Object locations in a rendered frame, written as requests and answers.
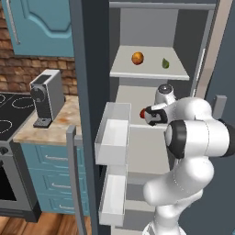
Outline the teal drawer front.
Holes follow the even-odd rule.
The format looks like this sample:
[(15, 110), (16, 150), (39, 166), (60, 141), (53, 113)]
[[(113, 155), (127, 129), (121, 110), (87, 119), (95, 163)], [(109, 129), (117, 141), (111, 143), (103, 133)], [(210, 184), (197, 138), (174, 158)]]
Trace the teal drawer front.
[(61, 214), (74, 214), (75, 210), (63, 210), (59, 204), (65, 207), (74, 207), (73, 200), (70, 197), (52, 196), (38, 194), (39, 205), (42, 211)]
[(67, 171), (69, 168), (68, 161), (54, 161), (45, 158), (45, 155), (68, 158), (67, 148), (58, 145), (36, 145), (37, 163), (44, 169)]
[(72, 189), (63, 189), (51, 186), (51, 183), (71, 186), (70, 175), (68, 173), (37, 169), (30, 169), (29, 173), (38, 194), (72, 196)]

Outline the grey freezer cabinet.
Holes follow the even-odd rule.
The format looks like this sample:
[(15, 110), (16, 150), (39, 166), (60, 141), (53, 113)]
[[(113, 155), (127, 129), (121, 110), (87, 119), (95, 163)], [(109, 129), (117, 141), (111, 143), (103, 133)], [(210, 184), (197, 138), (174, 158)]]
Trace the grey freezer cabinet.
[[(199, 77), (200, 63), (206, 49), (215, 7), (207, 1), (114, 0), (109, 4), (111, 68), (120, 45), (170, 47), (183, 64), (188, 81), (148, 78), (117, 78), (118, 88), (125, 86), (156, 87), (169, 84), (176, 99), (195, 97), (193, 90)], [(143, 195), (150, 180), (170, 172), (178, 160), (166, 147), (167, 126), (129, 125), (127, 152), (127, 190), (122, 227), (111, 226), (114, 235), (142, 235), (153, 220), (155, 207)]]

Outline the dark grey fridge door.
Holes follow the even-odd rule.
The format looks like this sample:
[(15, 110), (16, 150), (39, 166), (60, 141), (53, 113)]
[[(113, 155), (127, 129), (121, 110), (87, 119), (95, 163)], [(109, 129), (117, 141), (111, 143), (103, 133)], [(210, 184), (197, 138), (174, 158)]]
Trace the dark grey fridge door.
[[(215, 70), (207, 91), (207, 101), (225, 95), (222, 119), (235, 128), (235, 0), (218, 53)], [(189, 235), (235, 235), (235, 154), (212, 158), (215, 176), (189, 216)]]

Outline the black hob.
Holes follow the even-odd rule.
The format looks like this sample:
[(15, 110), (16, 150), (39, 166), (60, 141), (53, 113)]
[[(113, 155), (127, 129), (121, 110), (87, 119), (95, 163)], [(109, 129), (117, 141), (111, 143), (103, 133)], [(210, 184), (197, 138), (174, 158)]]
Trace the black hob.
[(34, 109), (30, 95), (0, 93), (0, 142), (11, 139)]

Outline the grey coffee machine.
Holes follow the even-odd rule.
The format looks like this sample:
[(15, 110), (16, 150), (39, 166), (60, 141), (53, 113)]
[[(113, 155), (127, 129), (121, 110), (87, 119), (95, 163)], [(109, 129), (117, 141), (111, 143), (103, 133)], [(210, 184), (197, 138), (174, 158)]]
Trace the grey coffee machine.
[(46, 69), (29, 85), (30, 94), (38, 115), (33, 127), (47, 129), (65, 103), (61, 72)]

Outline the orange peach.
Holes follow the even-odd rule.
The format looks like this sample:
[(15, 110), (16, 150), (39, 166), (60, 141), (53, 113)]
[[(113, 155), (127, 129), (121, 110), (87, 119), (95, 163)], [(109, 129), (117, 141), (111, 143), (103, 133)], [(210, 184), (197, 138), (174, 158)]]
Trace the orange peach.
[(144, 55), (142, 52), (140, 51), (136, 51), (132, 54), (131, 57), (131, 61), (135, 64), (135, 65), (140, 65), (143, 63), (144, 61)]

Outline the grey oven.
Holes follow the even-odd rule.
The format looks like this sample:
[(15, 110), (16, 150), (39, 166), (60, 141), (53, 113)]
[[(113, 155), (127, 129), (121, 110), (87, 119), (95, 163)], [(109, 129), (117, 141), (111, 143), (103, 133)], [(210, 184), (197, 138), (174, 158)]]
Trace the grey oven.
[(0, 216), (37, 223), (40, 215), (39, 201), (20, 144), (0, 141)]

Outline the white door bin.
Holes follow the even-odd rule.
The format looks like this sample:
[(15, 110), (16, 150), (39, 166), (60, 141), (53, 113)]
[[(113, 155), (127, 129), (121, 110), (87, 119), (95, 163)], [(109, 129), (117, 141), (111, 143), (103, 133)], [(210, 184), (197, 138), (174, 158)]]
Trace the white door bin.
[(122, 227), (125, 216), (127, 166), (108, 165), (99, 206), (99, 224)]
[(124, 165), (129, 145), (130, 103), (107, 102), (95, 138), (95, 163)]

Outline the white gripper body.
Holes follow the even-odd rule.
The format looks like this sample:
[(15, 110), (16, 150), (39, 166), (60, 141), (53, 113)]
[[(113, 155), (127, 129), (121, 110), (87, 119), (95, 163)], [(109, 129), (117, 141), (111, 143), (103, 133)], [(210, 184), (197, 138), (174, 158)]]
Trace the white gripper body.
[(165, 105), (163, 104), (147, 106), (144, 111), (145, 121), (151, 126), (166, 124), (168, 122), (168, 117), (164, 108)]

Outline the white freezer rack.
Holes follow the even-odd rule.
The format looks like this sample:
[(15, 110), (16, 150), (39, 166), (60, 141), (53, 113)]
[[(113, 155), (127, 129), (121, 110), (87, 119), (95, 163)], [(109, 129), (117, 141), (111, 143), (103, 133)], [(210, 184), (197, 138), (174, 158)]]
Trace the white freezer rack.
[[(135, 65), (131, 61), (134, 52), (140, 51), (144, 55), (144, 61)], [(170, 66), (168, 69), (162, 67), (162, 59), (165, 58)], [(148, 78), (160, 80), (188, 81), (183, 64), (178, 58), (175, 50), (170, 47), (148, 47), (148, 46), (126, 46), (120, 45), (117, 56), (110, 70), (112, 77), (124, 78)]]
[(121, 85), (117, 90), (117, 103), (131, 103), (130, 123), (133, 125), (145, 125), (146, 121), (140, 118), (140, 111), (152, 106), (155, 101), (156, 87), (125, 86)]

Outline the teal wall cupboard door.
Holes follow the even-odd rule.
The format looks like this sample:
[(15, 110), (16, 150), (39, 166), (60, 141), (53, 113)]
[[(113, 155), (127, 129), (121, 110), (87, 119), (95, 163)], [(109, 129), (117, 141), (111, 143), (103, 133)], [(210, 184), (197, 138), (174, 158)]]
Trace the teal wall cupboard door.
[(73, 56), (69, 0), (10, 0), (19, 45), (10, 25), (6, 0), (1, 3), (16, 55)]

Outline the dark grey freezer door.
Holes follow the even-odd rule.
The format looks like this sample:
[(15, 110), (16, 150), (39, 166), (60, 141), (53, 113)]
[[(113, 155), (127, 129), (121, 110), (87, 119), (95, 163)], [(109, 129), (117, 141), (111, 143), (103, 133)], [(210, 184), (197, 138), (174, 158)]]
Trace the dark grey freezer door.
[(98, 217), (106, 170), (95, 164), (96, 133), (110, 97), (109, 1), (70, 0), (70, 14), (92, 235), (111, 235)]

